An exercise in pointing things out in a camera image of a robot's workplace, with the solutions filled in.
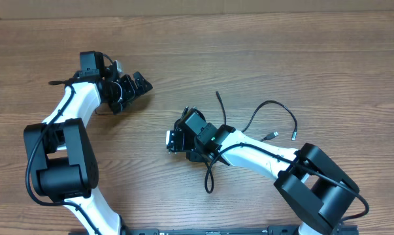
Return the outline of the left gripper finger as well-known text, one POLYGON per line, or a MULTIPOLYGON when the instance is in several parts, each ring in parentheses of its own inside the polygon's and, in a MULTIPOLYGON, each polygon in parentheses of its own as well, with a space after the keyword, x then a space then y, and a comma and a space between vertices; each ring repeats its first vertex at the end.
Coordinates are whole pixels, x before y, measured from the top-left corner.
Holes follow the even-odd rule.
POLYGON ((152 84, 147 81, 140 72, 133 74, 136 84, 136 95, 143 95, 153 89, 152 84))
POLYGON ((133 101, 136 99, 137 87, 135 85, 135 82, 128 74, 125 74, 120 78, 120 85, 123 89, 123 101, 133 101))

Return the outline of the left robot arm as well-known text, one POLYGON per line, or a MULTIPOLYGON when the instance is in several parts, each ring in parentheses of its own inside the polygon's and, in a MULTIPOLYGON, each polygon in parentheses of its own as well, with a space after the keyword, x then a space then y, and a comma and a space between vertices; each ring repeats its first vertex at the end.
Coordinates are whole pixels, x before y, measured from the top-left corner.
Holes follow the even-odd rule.
POLYGON ((50 82, 62 84, 65 94, 46 119, 24 129, 25 187, 38 205, 69 209, 87 234, 130 234, 98 188, 99 168, 86 126, 101 104, 119 114, 153 86, 139 72, 125 74, 117 60, 105 65, 107 59, 102 52, 82 52, 80 70, 50 82))

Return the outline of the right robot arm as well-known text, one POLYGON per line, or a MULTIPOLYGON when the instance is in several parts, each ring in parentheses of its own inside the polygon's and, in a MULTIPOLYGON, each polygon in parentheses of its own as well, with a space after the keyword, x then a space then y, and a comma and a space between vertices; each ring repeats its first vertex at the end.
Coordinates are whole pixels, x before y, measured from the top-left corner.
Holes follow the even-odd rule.
POLYGON ((281 148, 255 140, 229 125, 215 127, 191 108, 167 131, 169 152, 198 155, 212 167, 217 162, 271 178, 303 222, 300 234, 332 234, 359 194, 357 184, 319 147, 281 148))

